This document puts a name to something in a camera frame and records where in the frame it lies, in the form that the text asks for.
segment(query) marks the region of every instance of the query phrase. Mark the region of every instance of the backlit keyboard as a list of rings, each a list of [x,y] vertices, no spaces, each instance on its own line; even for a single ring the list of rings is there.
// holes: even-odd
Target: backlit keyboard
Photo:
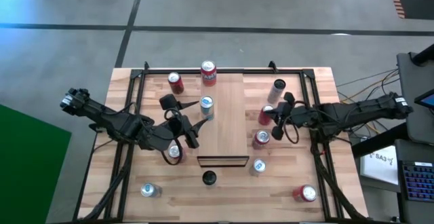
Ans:
[[[409,200],[434,202],[434,167],[430,163],[403,162]]]

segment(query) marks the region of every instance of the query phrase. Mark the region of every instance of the black floor line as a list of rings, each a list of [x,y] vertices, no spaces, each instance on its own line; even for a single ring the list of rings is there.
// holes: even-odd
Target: black floor line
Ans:
[[[121,47],[119,48],[119,52],[117,54],[115,68],[122,67],[123,59],[125,58],[125,53],[127,52],[128,42],[130,42],[131,32],[134,26],[134,21],[136,21],[139,6],[140,0],[134,0],[133,8],[131,9],[130,17],[128,18],[127,29],[123,34]]]
[[[46,30],[95,30],[95,31],[123,31],[126,25],[101,24],[19,24],[0,23],[0,29],[46,29]]]
[[[161,32],[208,32],[208,33],[267,33],[267,34],[303,34],[303,35],[371,35],[371,36],[413,36],[432,37],[434,31],[359,31],[333,29],[275,29],[243,27],[198,27],[198,26],[133,26],[133,31]]]

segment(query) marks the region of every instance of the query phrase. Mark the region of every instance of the green backdrop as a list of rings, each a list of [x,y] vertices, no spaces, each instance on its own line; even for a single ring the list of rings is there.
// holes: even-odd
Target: green backdrop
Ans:
[[[45,223],[71,133],[0,105],[2,223]]]

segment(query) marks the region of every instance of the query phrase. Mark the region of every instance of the wooden tabletop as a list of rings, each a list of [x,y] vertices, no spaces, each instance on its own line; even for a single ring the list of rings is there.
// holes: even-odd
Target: wooden tabletop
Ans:
[[[315,70],[320,101],[338,102],[331,68],[312,69]],[[106,106],[114,110],[123,108],[130,71],[113,71]],[[262,150],[252,148],[254,133],[259,129],[271,131],[273,127],[261,126],[257,119],[277,78],[285,80],[285,90],[292,92],[296,100],[303,100],[297,75],[218,74],[217,86],[212,88],[203,87],[199,75],[182,75],[185,91],[176,95],[176,98],[181,102],[191,102],[203,95],[215,96],[218,98],[216,118],[205,123],[199,131],[198,149],[189,149],[184,139],[180,139],[187,154],[186,162],[181,165],[169,166],[160,152],[140,150],[136,146],[124,221],[323,221],[321,196],[314,202],[300,203],[295,202],[291,194],[294,188],[304,184],[314,186],[319,193],[313,156],[309,151],[309,132],[304,128],[299,129],[300,142],[296,145],[284,137],[282,141],[272,138]],[[133,101],[136,100],[137,87],[136,84]],[[313,101],[309,83],[308,91],[309,100]],[[167,75],[147,75],[141,114],[152,117],[156,124],[163,122],[164,111],[161,110],[159,99],[169,93]],[[188,115],[192,124],[201,119],[199,105],[182,110],[182,113]],[[295,136],[291,126],[288,126],[288,132]],[[96,146],[108,140],[107,135],[100,134]],[[224,147],[219,147],[216,142],[224,142]],[[343,141],[334,141],[330,147],[339,187],[354,207],[367,216],[351,146]],[[89,213],[107,190],[115,150],[116,143],[111,143],[93,154],[79,217]],[[196,158],[198,155],[242,153],[250,156],[245,168],[201,168]],[[263,159],[267,164],[266,171],[259,177],[250,176],[248,172],[256,158]],[[214,187],[206,187],[201,181],[206,170],[213,170],[217,174]],[[163,188],[161,198],[145,198],[141,195],[140,188],[146,182]],[[332,216],[335,216],[332,192],[328,186],[326,188]],[[119,191],[115,196],[113,215],[116,215],[118,195]]]

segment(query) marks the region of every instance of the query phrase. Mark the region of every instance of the computer monitor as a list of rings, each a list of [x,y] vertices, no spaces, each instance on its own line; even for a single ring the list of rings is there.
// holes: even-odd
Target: computer monitor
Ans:
[[[434,109],[434,89],[418,96],[414,99],[414,102],[429,109]]]

